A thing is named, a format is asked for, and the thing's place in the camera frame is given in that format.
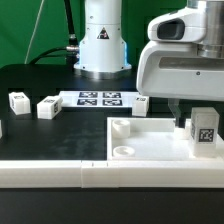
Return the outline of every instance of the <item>green background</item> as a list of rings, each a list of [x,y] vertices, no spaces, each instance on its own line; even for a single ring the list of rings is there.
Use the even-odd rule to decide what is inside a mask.
[[[0,0],[0,67],[22,64],[32,36],[41,0]],[[84,0],[71,0],[78,40],[85,33]],[[148,23],[155,17],[185,7],[185,0],[123,0],[122,37],[128,44],[128,62],[137,65],[146,43]],[[68,44],[63,0],[45,0],[29,61],[40,53]],[[64,64],[63,58],[40,63]]]

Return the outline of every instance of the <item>black tabletop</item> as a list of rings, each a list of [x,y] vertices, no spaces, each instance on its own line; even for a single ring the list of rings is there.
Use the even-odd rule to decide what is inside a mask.
[[[136,91],[136,72],[115,80],[74,75],[63,65],[10,65],[0,70],[0,118],[4,135],[0,160],[105,160],[109,116],[131,116],[130,109],[65,108],[53,120],[37,119],[36,105],[62,90]],[[24,92],[32,113],[16,116],[8,93]]]
[[[68,108],[53,120],[38,120],[36,104],[61,90],[136,91],[135,82],[135,71],[117,80],[94,81],[74,76],[66,66],[5,66],[0,69],[0,119],[7,134],[0,140],[0,160],[105,160],[106,119],[129,117],[130,109]],[[8,93],[13,91],[31,99],[32,114],[15,116],[9,109]],[[167,101],[151,103],[155,117],[172,117]],[[223,207],[223,189],[0,189],[3,224],[221,224]]]

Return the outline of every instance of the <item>black cable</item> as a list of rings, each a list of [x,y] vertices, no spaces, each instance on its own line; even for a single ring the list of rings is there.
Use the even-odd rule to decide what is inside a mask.
[[[37,63],[42,58],[59,58],[59,57],[65,57],[66,58],[66,56],[67,56],[67,54],[45,55],[45,56],[42,56],[40,58],[36,58],[36,62],[35,63]]]
[[[68,31],[69,31],[69,44],[70,45],[78,45],[78,40],[75,35],[75,29],[72,18],[72,10],[70,0],[64,0],[65,3],[65,12],[68,23]]]
[[[48,57],[48,54],[57,52],[57,51],[66,51],[66,47],[57,47],[57,48],[52,48],[48,51],[45,51],[44,53],[40,54],[38,57],[34,58],[29,64],[34,65],[36,62],[38,62],[41,58],[46,58]]]

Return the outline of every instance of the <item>white block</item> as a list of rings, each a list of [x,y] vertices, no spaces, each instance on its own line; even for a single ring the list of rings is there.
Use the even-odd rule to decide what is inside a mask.
[[[132,116],[146,117],[149,109],[149,97],[138,95],[132,102]]]
[[[23,92],[10,93],[9,104],[16,115],[30,113],[30,100]]]
[[[0,188],[81,187],[81,161],[1,161]]]
[[[119,187],[223,187],[223,161],[120,161]]]
[[[219,114],[214,108],[193,108],[190,146],[196,157],[215,157]]]
[[[37,117],[39,119],[53,119],[61,111],[62,98],[48,96],[37,104]]]
[[[82,161],[82,187],[119,187],[119,167],[113,161]]]

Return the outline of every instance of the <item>cube with marker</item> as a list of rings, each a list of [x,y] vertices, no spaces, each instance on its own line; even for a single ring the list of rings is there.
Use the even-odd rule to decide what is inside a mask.
[[[30,113],[30,100],[23,92],[10,93],[9,105],[16,115]]]
[[[192,109],[190,146],[196,157],[216,157],[219,114],[212,107]]]
[[[137,95],[132,102],[132,116],[146,117],[149,109],[149,97]]]
[[[60,96],[48,96],[37,104],[37,117],[39,119],[53,119],[60,111],[62,98]]]

